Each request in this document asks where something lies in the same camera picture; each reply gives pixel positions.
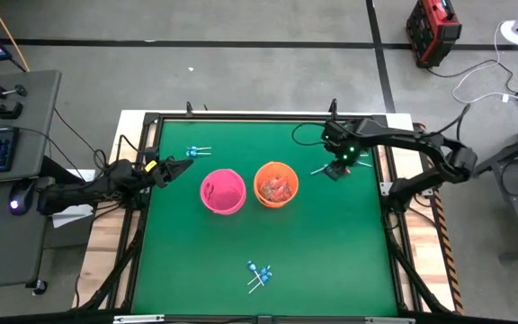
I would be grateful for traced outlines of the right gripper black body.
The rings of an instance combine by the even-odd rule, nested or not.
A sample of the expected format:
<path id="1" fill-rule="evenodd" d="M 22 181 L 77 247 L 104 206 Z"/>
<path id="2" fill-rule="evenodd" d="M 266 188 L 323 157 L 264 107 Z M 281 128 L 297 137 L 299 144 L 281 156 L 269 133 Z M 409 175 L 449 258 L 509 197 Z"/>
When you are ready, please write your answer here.
<path id="1" fill-rule="evenodd" d="M 325 122 L 322 140 L 326 151 L 335 157 L 331 165 L 354 165 L 367 151 L 354 136 L 361 124 L 362 120 Z"/>

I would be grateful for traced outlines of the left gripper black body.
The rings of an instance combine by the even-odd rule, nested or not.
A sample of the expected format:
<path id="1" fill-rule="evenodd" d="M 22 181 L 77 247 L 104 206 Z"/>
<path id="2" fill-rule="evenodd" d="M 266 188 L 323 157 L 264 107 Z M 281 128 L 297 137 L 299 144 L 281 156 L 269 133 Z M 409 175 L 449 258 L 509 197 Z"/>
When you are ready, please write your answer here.
<path id="1" fill-rule="evenodd" d="M 166 187 L 171 181 L 167 164 L 172 161 L 171 157 L 163 160 L 157 160 L 154 157 L 146 158 L 146 165 L 144 171 L 150 177 L 154 185 L 158 187 Z"/>

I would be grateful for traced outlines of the pink halloween bucket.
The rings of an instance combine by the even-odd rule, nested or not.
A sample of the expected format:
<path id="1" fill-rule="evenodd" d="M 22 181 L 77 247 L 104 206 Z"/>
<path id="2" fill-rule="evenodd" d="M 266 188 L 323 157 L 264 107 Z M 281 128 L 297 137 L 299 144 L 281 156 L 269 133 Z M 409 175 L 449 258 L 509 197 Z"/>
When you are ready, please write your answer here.
<path id="1" fill-rule="evenodd" d="M 232 215 L 246 202 L 246 185 L 233 169 L 217 169 L 201 182 L 201 201 L 210 211 L 219 215 Z"/>

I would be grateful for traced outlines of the orange halloween bucket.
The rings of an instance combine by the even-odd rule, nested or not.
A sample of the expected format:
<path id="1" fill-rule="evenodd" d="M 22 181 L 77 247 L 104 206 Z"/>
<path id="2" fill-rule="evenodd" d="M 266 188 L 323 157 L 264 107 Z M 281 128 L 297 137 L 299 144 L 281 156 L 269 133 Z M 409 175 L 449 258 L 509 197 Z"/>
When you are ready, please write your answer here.
<path id="1" fill-rule="evenodd" d="M 262 181 L 273 177 L 277 180 L 278 177 L 287 176 L 290 179 L 292 196 L 288 201 L 285 202 L 269 202 L 265 200 L 260 193 L 260 185 Z M 262 167 L 255 174 L 254 178 L 254 193 L 258 201 L 265 207 L 268 208 L 281 208 L 285 204 L 289 203 L 297 194 L 299 190 L 299 178 L 295 171 L 288 165 L 282 162 L 269 162 Z"/>

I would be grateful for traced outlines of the white paper sheet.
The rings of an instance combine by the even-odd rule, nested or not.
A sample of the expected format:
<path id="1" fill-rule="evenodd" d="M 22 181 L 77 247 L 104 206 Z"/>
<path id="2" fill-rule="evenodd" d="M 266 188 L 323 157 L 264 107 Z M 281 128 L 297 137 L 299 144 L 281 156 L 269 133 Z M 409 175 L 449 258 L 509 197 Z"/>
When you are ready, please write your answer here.
<path id="1" fill-rule="evenodd" d="M 75 169 L 68 169 L 68 172 L 75 176 L 81 177 L 85 181 L 91 181 L 94 180 L 95 177 L 95 171 L 93 169 L 83 169 L 83 170 L 75 170 Z M 93 207 L 91 205 L 76 205 L 76 206 L 70 206 L 64 211 L 60 213 L 53 214 L 52 224 L 53 228 L 57 229 L 64 225 L 67 225 L 68 223 L 72 221 L 78 221 L 80 219 L 89 217 L 93 213 Z"/>

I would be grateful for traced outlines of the orange black hazard tape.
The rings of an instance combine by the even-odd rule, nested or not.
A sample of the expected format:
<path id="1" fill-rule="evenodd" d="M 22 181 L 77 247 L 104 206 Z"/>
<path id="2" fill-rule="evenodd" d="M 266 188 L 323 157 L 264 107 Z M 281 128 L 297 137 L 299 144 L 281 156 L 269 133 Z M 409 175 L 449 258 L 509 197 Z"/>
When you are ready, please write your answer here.
<path id="1" fill-rule="evenodd" d="M 465 310 L 463 307 L 460 294 L 459 277 L 452 255 L 451 241 L 449 239 L 449 232 L 447 229 L 446 218 L 443 210 L 442 197 L 440 195 L 438 187 L 434 187 L 433 194 L 429 198 L 429 201 L 434 216 L 435 227 L 438 232 L 438 238 L 440 241 L 442 259 L 451 292 L 453 311 L 455 313 L 458 313 L 459 315 L 464 315 Z"/>

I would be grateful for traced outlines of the black computer mouse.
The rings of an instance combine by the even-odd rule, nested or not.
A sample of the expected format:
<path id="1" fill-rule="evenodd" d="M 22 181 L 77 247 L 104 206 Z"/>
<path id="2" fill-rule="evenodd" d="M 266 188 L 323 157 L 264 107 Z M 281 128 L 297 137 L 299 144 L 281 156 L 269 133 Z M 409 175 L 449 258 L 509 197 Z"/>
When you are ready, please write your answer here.
<path id="1" fill-rule="evenodd" d="M 23 179 L 12 186 L 8 198 L 8 210 L 12 215 L 21 216 L 30 210 L 35 187 L 35 179 Z"/>

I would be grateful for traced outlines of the red black power box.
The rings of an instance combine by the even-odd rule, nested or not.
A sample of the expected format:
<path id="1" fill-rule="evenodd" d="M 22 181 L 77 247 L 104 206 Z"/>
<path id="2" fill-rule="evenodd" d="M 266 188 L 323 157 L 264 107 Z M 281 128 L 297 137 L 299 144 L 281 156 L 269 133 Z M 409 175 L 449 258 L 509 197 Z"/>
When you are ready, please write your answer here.
<path id="1" fill-rule="evenodd" d="M 406 35 L 419 68 L 439 67 L 460 38 L 462 25 L 451 0 L 417 0 Z"/>

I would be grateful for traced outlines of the grey desk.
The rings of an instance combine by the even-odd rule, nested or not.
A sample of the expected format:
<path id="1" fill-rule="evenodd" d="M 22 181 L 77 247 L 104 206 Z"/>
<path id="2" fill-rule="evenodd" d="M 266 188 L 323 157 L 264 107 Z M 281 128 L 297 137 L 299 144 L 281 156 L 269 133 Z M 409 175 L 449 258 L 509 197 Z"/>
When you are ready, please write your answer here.
<path id="1" fill-rule="evenodd" d="M 13 185 L 24 178 L 38 178 L 49 170 L 48 135 L 58 97 L 61 73 L 57 70 L 0 74 L 0 86 L 9 90 L 22 85 L 27 95 L 8 97 L 7 105 L 23 105 L 21 115 L 0 126 L 17 127 L 19 136 L 12 168 L 0 173 L 0 286 L 35 282 L 48 218 L 32 206 L 24 215 L 7 207 Z"/>

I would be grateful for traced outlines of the silver metal bracket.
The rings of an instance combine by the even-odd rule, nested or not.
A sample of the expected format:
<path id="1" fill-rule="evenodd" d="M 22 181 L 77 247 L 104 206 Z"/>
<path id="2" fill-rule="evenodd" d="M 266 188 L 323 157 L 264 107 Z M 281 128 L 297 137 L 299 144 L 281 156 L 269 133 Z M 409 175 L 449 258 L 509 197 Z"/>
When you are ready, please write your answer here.
<path id="1" fill-rule="evenodd" d="M 415 319 L 397 317 L 366 317 L 364 324 L 416 324 Z"/>
<path id="2" fill-rule="evenodd" d="M 149 324 L 164 322 L 165 315 L 163 314 L 148 314 L 148 315 L 120 315 L 113 318 L 112 324 Z"/>

